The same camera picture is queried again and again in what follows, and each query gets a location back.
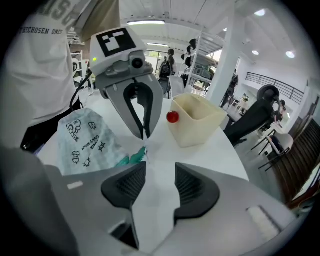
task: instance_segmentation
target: black railing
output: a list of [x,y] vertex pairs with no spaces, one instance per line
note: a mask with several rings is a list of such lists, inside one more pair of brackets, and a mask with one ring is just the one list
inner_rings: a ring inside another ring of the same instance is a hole
[[292,87],[289,84],[286,84],[284,82],[278,81],[276,79],[260,75],[260,74],[255,74],[255,73],[250,73],[248,72],[246,74],[246,80],[255,82],[259,85],[273,85],[275,86],[279,92],[288,97],[289,99],[293,100],[294,102],[300,104],[303,97],[304,97],[304,92]]

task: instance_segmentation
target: beige box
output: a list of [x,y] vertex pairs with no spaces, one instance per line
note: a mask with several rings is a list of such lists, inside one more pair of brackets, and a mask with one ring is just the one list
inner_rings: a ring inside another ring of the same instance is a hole
[[206,143],[227,115],[204,97],[191,93],[175,96],[170,111],[179,114],[178,122],[167,123],[181,148]]

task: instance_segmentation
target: red cherry tomato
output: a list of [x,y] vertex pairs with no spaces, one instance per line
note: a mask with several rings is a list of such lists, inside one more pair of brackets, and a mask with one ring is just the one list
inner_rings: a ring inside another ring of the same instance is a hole
[[179,120],[179,114],[176,111],[169,111],[168,114],[166,114],[166,119],[169,123],[176,123]]

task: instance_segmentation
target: tabletop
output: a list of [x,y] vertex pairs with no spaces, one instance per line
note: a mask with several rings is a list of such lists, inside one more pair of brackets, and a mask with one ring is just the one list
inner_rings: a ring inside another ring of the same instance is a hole
[[[136,100],[132,105],[142,120],[144,108]],[[95,92],[87,99],[86,107],[103,117],[114,132],[120,145],[135,154],[144,142],[135,137],[125,125],[112,103]],[[152,252],[173,230],[174,211],[180,207],[180,197],[175,186],[175,163],[185,163],[211,169],[223,174],[249,180],[246,170],[232,144],[218,128],[203,145],[180,148],[171,134],[166,115],[171,99],[163,99],[159,122],[148,140],[148,157],[145,185],[132,207],[140,250]],[[55,134],[39,152],[45,165],[57,166],[58,142]]]

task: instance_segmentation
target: white column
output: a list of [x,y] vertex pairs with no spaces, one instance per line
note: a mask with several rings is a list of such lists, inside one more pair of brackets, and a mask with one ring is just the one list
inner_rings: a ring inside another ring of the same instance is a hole
[[222,101],[233,77],[245,39],[245,18],[234,10],[228,17],[219,64],[206,98],[216,106]]

